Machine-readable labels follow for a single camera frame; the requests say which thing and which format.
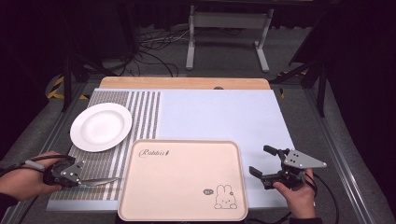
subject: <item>hand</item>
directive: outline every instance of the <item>hand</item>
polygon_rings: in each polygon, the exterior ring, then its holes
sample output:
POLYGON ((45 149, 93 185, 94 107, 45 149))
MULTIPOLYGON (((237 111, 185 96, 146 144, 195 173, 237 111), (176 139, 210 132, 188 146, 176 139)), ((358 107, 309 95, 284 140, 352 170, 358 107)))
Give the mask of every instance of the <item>hand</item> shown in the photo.
MULTIPOLYGON (((305 173, 311 176, 312 179, 314 178, 312 169, 306 169, 305 173)), ((308 177, 305 177, 305 181, 309 181, 310 183, 312 183, 312 181, 308 177)), ((273 186, 283 195, 283 197, 285 197, 288 203, 289 210, 294 214, 295 217, 316 217, 314 207, 315 192, 307 184, 304 184, 298 190, 288 189, 280 182, 275 182, 273 186)))
MULTIPOLYGON (((50 155, 59 155, 59 153, 50 151, 39 155, 39 157, 50 155)), ((53 163, 61 160, 63 159, 48 159, 37 161, 37 163, 43 164, 48 168, 53 163)), ((61 189, 60 185, 50 186, 44 184, 43 174, 34 170, 18 169, 0 177, 0 193, 12 196, 18 201, 34 198, 39 194, 49 194, 61 189)))

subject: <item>cable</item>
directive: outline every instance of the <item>cable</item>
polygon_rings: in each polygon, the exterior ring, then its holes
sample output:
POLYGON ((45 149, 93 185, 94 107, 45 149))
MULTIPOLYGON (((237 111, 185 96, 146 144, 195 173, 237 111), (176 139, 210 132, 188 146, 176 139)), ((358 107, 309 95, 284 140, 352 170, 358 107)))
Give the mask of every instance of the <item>cable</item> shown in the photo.
POLYGON ((129 73, 130 75, 132 75, 132 76, 134 77, 134 73, 132 72, 132 69, 127 69, 127 71, 128 71, 128 73, 129 73))
MULTIPOLYGON (((51 155, 51 156, 35 157, 35 158, 30 159, 30 161, 43 161, 43 160, 57 159, 57 158, 70 159, 70 158, 73 158, 73 157, 68 156, 68 155, 51 155)), ((26 164, 25 161, 8 166, 8 168, 4 169, 1 172, 0 177, 2 177, 3 175, 5 175, 8 172, 11 172, 11 171, 14 171, 14 170, 18 170, 18 169, 29 169, 29 170, 35 170, 35 171, 38 171, 38 172, 42 173, 42 171, 37 170, 35 168, 23 166, 24 164, 26 164)))
MULTIPOLYGON (((315 196, 314 197, 316 198, 317 195, 318 195, 318 186, 317 186, 317 184, 315 183, 314 179, 311 176, 309 176, 307 174, 305 174, 305 175, 312 181, 312 183, 310 183, 309 181, 305 181, 305 184, 307 184, 309 187, 311 187, 314 190, 314 192, 315 192, 315 196)), ((330 187, 324 182, 324 180, 320 176, 318 176, 317 174, 314 173, 314 177, 317 178, 324 185, 326 190, 329 191, 330 195, 332 196, 332 201, 334 202, 334 206, 335 206, 335 224, 338 224, 339 219, 340 219, 340 211, 339 211, 338 203, 337 203, 337 201, 335 199, 335 196, 332 193, 332 190, 330 189, 330 187)), ((290 215, 291 215, 291 212, 288 212, 280 220, 278 220, 276 222, 273 222, 273 223, 264 222, 264 221, 259 220, 257 218, 249 218, 247 220, 247 223, 258 222, 258 223, 261 223, 261 224, 280 224, 280 223, 286 221, 289 218, 290 215)))
MULTIPOLYGON (((171 35, 172 34, 172 32, 174 32, 175 34, 177 34, 177 33, 179 33, 179 32, 182 32, 182 31, 185 31, 186 29, 181 29, 181 30, 176 30, 176 31, 169 31, 169 34, 171 35)), ((151 34, 154 34, 154 33, 159 33, 158 35, 156 35, 155 37, 151 37, 151 38, 157 38, 158 36, 160 36, 161 34, 163 34, 163 33, 165 33, 163 30, 161 30, 161 31, 151 31, 151 32, 147 32, 147 33, 143 33, 143 34, 140 34, 140 35, 151 35, 151 34)))
MULTIPOLYGON (((134 59, 134 63, 136 64, 138 75, 140 76, 140 65, 136 62, 136 59, 134 59)), ((128 72, 129 72, 132 76, 134 76, 134 74, 132 73, 132 69, 129 69, 128 72)))
POLYGON ((247 220, 247 223, 251 223, 251 222, 258 222, 261 224, 280 224, 286 220, 288 220, 289 216, 291 215, 291 212, 288 212, 285 216, 283 216, 280 220, 276 221, 276 222, 264 222, 262 220, 259 220, 257 218, 249 218, 247 220))
POLYGON ((139 46, 144 49, 147 49, 147 50, 164 49, 164 48, 168 47, 169 45, 171 45, 172 43, 177 42, 180 39, 188 40, 186 38, 182 38, 188 31, 189 30, 179 30, 179 31, 175 31, 174 33, 170 32, 169 35, 167 35, 167 36, 161 36, 161 37, 156 36, 154 38, 143 39, 143 40, 139 41, 139 46), (184 33, 180 36, 176 36, 180 32, 184 32, 184 33))
MULTIPOLYGON (((112 67, 104 67, 106 70, 108 71, 116 71, 121 69, 122 67, 126 67, 126 65, 128 65, 128 63, 130 63, 133 59, 133 56, 128 57, 128 59, 125 60, 125 62, 114 65, 112 67)), ((89 73, 91 74, 102 74, 101 72, 95 70, 95 69, 91 69, 91 68, 85 68, 89 73)))
POLYGON ((324 187, 327 189, 327 191, 329 191, 330 195, 332 196, 332 201, 334 202, 334 206, 335 206, 335 223, 337 224, 340 220, 340 210, 338 208, 337 200, 335 200, 334 194, 330 190, 330 187, 323 181, 323 179, 315 173, 314 173, 314 177, 317 178, 324 185, 324 187))
POLYGON ((23 222, 23 220, 25 219, 27 213, 30 211, 30 209, 32 208, 33 204, 35 203, 35 201, 36 201, 37 199, 38 199, 38 195, 35 196, 35 197, 33 198, 33 200, 29 203, 29 205, 26 207, 26 209, 24 210, 24 212, 23 212, 23 214, 22 214, 22 216, 21 216, 20 221, 18 222, 18 224, 21 224, 21 223, 23 222))
POLYGON ((125 64, 125 66, 123 67, 121 73, 119 74, 119 77, 122 76, 122 74, 125 72, 125 70, 126 70, 126 64, 125 64))
POLYGON ((150 53, 147 53, 147 52, 145 52, 145 51, 140 51, 139 53, 144 53, 144 54, 147 54, 147 55, 149 55, 149 56, 151 56, 151 57, 157 59, 158 61, 160 61, 160 62, 166 67, 166 69, 167 69, 168 72, 170 73, 171 77, 174 76, 173 73, 172 73, 172 71, 171 71, 171 69, 168 67, 168 64, 170 64, 170 65, 174 65, 174 64, 172 64, 172 63, 165 63, 163 60, 161 60, 161 59, 158 58, 157 56, 152 55, 152 54, 150 54, 150 53))
POLYGON ((156 64, 166 64, 166 65, 172 65, 172 66, 174 66, 175 69, 177 70, 176 77, 178 77, 178 68, 177 68, 177 66, 176 66, 175 64, 173 64, 173 63, 146 63, 146 62, 142 62, 142 61, 137 60, 137 59, 134 59, 134 60, 135 60, 135 61, 138 61, 138 62, 140 62, 140 63, 145 63, 145 64, 154 64, 154 65, 156 65, 156 64))

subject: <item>beige tray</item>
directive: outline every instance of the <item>beige tray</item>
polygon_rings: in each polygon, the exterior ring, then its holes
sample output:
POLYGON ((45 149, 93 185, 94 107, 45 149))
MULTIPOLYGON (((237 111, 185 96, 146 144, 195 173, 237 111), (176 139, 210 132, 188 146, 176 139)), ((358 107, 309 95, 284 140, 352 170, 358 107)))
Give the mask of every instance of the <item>beige tray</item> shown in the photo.
POLYGON ((236 221, 248 213, 238 146, 138 140, 120 199, 125 221, 236 221))

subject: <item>ceramic plate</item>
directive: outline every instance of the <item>ceramic plate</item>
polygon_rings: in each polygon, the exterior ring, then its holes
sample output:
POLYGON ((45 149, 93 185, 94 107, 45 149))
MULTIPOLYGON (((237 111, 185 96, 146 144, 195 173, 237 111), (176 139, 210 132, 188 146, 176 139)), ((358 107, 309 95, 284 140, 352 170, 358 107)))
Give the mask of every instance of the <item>ceramic plate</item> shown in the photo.
POLYGON ((93 105, 79 114, 72 124, 70 136, 76 147, 98 152, 116 146, 131 126, 132 116, 127 108, 105 103, 93 105))

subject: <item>sleeve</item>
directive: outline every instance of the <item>sleeve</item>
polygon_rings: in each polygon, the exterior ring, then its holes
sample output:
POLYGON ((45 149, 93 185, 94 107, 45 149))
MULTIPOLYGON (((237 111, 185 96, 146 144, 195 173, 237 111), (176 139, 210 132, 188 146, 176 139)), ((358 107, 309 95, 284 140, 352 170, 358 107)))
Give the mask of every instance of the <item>sleeve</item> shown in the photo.
POLYGON ((10 206, 17 204, 18 200, 16 200, 15 198, 9 195, 0 193, 0 202, 1 202, 0 203, 0 220, 1 220, 4 214, 6 213, 7 209, 10 206))
POLYGON ((314 217, 314 218, 291 217, 289 219, 289 224, 323 224, 323 221, 320 217, 314 217))

